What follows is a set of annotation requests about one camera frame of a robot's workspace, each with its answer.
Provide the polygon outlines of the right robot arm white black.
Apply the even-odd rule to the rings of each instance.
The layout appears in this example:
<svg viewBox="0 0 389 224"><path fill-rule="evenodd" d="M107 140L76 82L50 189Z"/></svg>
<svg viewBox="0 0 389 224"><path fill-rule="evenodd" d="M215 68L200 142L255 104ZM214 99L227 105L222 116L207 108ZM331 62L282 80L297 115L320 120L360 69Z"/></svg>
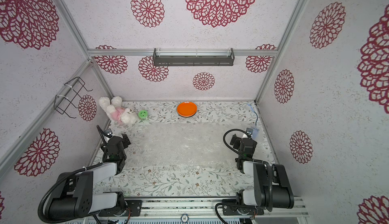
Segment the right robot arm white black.
<svg viewBox="0 0 389 224"><path fill-rule="evenodd" d="M263 215L265 211L272 212L275 208L292 209L295 197L284 165L271 164L264 160L253 158L257 142L252 134L231 129L223 135L224 144L238 155L235 159L237 169L244 175L253 177L253 187L236 193L235 201L223 200L214 207L216 216L226 224L219 213L224 215Z"/></svg>

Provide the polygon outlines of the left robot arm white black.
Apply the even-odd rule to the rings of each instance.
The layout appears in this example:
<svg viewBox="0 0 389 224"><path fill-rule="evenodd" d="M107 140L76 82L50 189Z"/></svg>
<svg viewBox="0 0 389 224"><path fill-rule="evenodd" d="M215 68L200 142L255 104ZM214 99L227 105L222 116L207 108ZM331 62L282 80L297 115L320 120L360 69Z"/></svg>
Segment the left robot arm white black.
<svg viewBox="0 0 389 224"><path fill-rule="evenodd" d="M128 136L114 136L111 130L97 128L103 151L101 162L59 175L56 183L44 194L37 214L47 224L59 224L88 216L100 223L99 214L124 216L131 214L122 192L94 194L93 187L118 175L125 167L125 149L131 144Z"/></svg>

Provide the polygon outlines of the clear bubble wrap sheet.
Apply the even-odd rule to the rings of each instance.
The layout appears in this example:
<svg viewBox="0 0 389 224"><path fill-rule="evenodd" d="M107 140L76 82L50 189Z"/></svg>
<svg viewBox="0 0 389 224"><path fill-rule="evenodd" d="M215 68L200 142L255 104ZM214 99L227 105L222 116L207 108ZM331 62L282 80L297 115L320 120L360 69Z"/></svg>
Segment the clear bubble wrap sheet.
<svg viewBox="0 0 389 224"><path fill-rule="evenodd" d="M245 122L137 124L126 131L127 167L195 166L236 168L226 144L250 127Z"/></svg>

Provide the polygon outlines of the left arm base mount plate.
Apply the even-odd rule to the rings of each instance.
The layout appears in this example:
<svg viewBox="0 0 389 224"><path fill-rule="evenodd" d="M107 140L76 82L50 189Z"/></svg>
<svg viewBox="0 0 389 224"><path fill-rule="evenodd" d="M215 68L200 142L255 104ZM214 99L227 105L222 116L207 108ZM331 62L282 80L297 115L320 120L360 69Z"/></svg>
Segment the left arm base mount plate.
<svg viewBox="0 0 389 224"><path fill-rule="evenodd" d="M111 209L102 210L98 216L107 218L121 218L121 217L139 217L142 209L142 200L126 200L126 206L123 209L114 207Z"/></svg>

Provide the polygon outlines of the orange plate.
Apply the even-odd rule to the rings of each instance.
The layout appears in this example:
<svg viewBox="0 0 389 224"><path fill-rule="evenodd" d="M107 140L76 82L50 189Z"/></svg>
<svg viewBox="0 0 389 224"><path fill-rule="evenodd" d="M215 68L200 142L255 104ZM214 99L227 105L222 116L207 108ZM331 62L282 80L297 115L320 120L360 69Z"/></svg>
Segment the orange plate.
<svg viewBox="0 0 389 224"><path fill-rule="evenodd" d="M193 102L182 102L177 106L176 110L180 116L189 118L196 114L198 108Z"/></svg>

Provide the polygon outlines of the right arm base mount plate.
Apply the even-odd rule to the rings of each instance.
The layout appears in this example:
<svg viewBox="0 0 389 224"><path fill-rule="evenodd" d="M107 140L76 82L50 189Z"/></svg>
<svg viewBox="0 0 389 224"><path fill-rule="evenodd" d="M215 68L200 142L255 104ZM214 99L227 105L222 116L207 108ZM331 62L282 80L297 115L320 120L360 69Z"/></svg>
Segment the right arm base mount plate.
<svg viewBox="0 0 389 224"><path fill-rule="evenodd" d="M264 214L263 209L258 209L255 207L238 204L236 200L224 199L222 200L222 203L223 203L222 205L223 214L226 216L233 216L233 215L256 216L256 215Z"/></svg>

